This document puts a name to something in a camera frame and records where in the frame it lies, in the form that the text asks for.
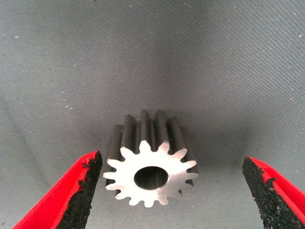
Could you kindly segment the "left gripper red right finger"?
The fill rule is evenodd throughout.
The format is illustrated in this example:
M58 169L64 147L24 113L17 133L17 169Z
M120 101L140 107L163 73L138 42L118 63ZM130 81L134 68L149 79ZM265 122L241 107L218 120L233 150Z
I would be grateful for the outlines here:
M265 229L303 229L305 193L272 166L247 156L242 173Z

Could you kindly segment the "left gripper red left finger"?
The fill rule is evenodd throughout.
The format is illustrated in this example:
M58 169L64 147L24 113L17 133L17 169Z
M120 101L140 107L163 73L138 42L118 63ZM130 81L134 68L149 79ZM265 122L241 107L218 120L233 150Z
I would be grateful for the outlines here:
M81 156L24 215L15 229L84 229L102 168L102 156Z

